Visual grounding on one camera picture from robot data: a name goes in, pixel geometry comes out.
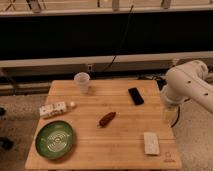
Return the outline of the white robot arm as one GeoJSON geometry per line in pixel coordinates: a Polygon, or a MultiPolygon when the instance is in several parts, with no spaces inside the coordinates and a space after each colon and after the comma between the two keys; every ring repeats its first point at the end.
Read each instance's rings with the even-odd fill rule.
{"type": "Polygon", "coordinates": [[[166,121],[174,127],[180,117],[180,104],[185,98],[193,99],[213,114],[213,86],[205,79],[208,67],[201,60],[193,60],[170,68],[165,75],[166,84],[160,91],[166,121]]]}

